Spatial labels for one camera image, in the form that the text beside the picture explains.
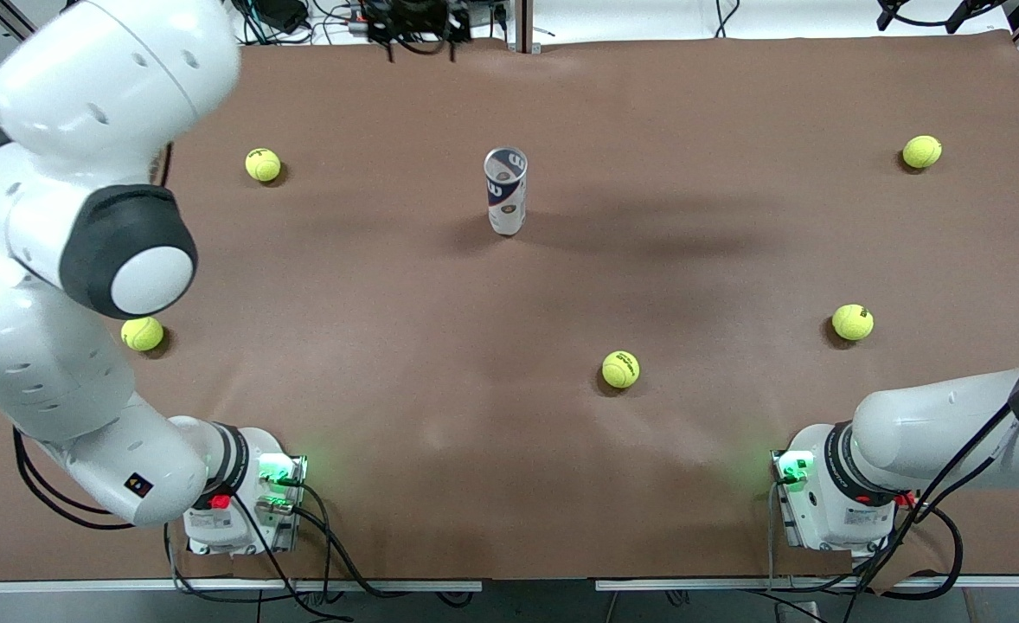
brown table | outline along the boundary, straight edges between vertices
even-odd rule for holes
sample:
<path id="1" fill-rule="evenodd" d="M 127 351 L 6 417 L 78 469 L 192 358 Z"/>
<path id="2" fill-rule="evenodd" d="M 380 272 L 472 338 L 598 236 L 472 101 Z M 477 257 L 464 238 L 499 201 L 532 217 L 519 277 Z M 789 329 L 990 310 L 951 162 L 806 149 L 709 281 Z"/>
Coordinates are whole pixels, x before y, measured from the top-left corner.
<path id="1" fill-rule="evenodd" d="M 919 134 L 945 153 L 910 174 L 897 153 Z M 485 216 L 500 145 L 530 158 L 513 240 Z M 283 158 L 275 185 L 244 172 L 257 146 Z M 202 265 L 161 315 L 172 351 L 135 356 L 141 393 L 311 457 L 368 576 L 759 575 L 771 449 L 870 392 L 1019 364 L 1003 32 L 475 44 L 454 64 L 249 49 L 169 186 Z M 852 301 L 878 326 L 841 348 L 825 322 Z M 644 366 L 624 395 L 597 378 L 616 348 Z M 965 572 L 1019 573 L 1019 491 L 949 509 Z M 945 569 L 946 541 L 906 564 Z M 319 555 L 284 564 L 314 575 Z M 165 575 L 157 531 L 83 531 L 24 491 L 0 415 L 0 580 Z"/>

tennis ball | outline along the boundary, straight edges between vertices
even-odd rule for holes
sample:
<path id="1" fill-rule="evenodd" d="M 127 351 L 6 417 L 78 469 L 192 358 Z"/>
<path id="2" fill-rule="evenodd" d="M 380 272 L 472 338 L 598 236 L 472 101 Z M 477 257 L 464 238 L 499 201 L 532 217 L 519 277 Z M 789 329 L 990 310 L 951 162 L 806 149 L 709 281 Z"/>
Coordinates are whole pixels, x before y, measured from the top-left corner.
<path id="1" fill-rule="evenodd" d="M 244 166 L 252 174 L 253 180 L 271 181 L 279 176 L 279 169 L 283 168 L 283 163 L 279 162 L 279 157 L 272 150 L 265 150 L 264 147 L 249 152 L 244 159 Z"/>
<path id="2" fill-rule="evenodd" d="M 874 316 L 862 305 L 845 305 L 833 315 L 837 334 L 850 342 L 865 339 L 874 328 Z"/>
<path id="3" fill-rule="evenodd" d="M 152 351 L 163 342 L 163 325 L 151 316 L 127 320 L 121 326 L 121 342 L 133 351 Z"/>
<path id="4" fill-rule="evenodd" d="M 927 168 L 941 159 L 941 141 L 932 137 L 916 137 L 906 143 L 902 159 L 913 168 Z"/>
<path id="5" fill-rule="evenodd" d="M 609 385 L 625 390 L 640 378 L 640 362 L 631 352 L 610 352 L 601 362 L 601 375 Z"/>

